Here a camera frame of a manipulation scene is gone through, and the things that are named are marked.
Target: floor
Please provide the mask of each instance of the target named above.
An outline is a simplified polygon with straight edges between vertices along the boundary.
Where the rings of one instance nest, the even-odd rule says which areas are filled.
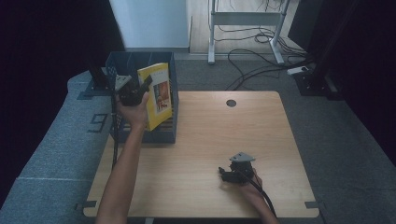
[[[237,1],[237,0],[222,0],[217,1],[216,9],[221,12],[278,12],[281,9],[281,1],[283,0],[250,0],[250,1]],[[299,48],[291,40],[287,38],[289,29],[294,17],[295,11],[297,9],[299,1],[290,0],[290,4],[287,11],[287,16],[284,21],[280,36],[285,39],[285,41],[291,47]],[[190,53],[207,53],[208,51],[208,39],[210,37],[209,28],[209,18],[208,13],[211,11],[212,5],[211,1],[208,0],[190,0],[188,1],[188,15],[191,15],[191,45]],[[261,30],[258,29],[259,26],[216,26],[215,29],[215,51],[218,54],[228,53],[232,49],[249,49],[258,53],[272,53],[271,48],[268,44],[261,44],[254,40],[254,36],[260,32],[265,32],[270,35],[270,31],[274,31],[274,26],[261,26]],[[235,30],[244,30],[241,32],[233,32]],[[244,40],[226,40],[226,39],[240,39],[246,38]],[[267,41],[266,37],[259,37],[260,41]]]
[[[268,66],[258,60],[233,63],[244,73]],[[241,76],[222,59],[209,65],[206,60],[177,55],[176,68],[180,91],[224,91]],[[82,206],[111,122],[106,119],[102,128],[100,122],[92,122],[95,115],[109,114],[108,97],[77,99],[90,80],[87,72],[69,80],[64,105],[16,179],[0,212],[0,223],[94,222],[84,217]],[[279,93],[320,209],[316,218],[281,218],[281,223],[395,223],[396,167],[345,102],[301,96],[286,71],[257,74],[238,91]],[[130,223],[144,221],[130,219]],[[155,218],[154,223],[239,224],[258,220]]]

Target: hand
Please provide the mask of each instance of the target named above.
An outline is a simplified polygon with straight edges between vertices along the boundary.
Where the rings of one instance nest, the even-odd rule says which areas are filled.
[[[142,103],[136,106],[125,106],[120,102],[119,96],[116,97],[117,100],[117,110],[121,113],[122,117],[134,126],[146,127],[148,120],[148,113],[146,109],[146,104],[149,99],[149,93],[145,92],[142,97]]]
[[[252,180],[262,186],[262,179],[257,176],[256,169],[253,168],[254,176]],[[244,195],[245,199],[256,209],[262,223],[278,224],[275,215],[271,212],[267,202],[262,197],[262,194],[249,182],[239,185],[239,189]]]
[[[252,180],[259,186],[262,186],[262,179],[257,176],[256,169],[253,168],[253,172],[254,176],[252,177]],[[262,200],[262,195],[249,182],[239,185],[239,190],[250,203],[254,203],[254,201],[257,200]]]

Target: black equipment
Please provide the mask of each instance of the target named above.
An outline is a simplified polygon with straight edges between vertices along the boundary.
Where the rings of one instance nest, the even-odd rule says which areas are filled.
[[[274,209],[274,206],[272,205],[272,202],[270,198],[268,197],[267,193],[262,189],[262,186],[259,184],[256,184],[252,180],[253,176],[256,177],[256,174],[253,171],[253,167],[251,166],[251,161],[255,161],[253,157],[249,156],[248,154],[244,152],[240,152],[233,157],[230,158],[231,165],[231,172],[226,172],[223,168],[219,167],[219,172],[221,174],[221,179],[226,182],[230,183],[239,183],[239,184],[245,184],[249,182],[251,185],[256,188],[259,193],[265,198],[265,201],[267,201],[268,206],[270,207],[272,213],[276,217],[276,212]]]
[[[136,80],[132,80],[129,77],[117,76],[116,90],[118,88],[118,83],[122,84],[125,80],[127,83],[118,90],[122,104],[128,106],[140,105],[143,95],[146,91],[149,91],[149,84],[152,82],[151,76],[148,76],[140,87]]]

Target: white wall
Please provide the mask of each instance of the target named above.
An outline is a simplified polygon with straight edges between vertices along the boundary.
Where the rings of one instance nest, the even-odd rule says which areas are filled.
[[[127,50],[188,50],[186,0],[110,0]]]

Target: gray carpet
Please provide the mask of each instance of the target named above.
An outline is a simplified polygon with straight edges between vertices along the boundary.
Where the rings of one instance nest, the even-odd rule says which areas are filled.
[[[260,61],[237,64],[244,72],[265,65]],[[228,61],[221,60],[215,65],[205,60],[176,60],[176,68],[180,91],[224,91],[240,76]],[[285,71],[267,75],[272,77],[254,77],[239,90],[279,92],[320,207],[319,217],[281,218],[280,222],[396,223],[396,168],[347,104],[301,96]],[[16,179],[0,223],[94,222],[84,217],[77,204],[87,199],[111,118],[108,97],[77,100],[90,79],[86,72],[69,80],[64,106]],[[130,222],[144,223],[144,219],[131,218]],[[161,218],[154,223],[258,220]]]

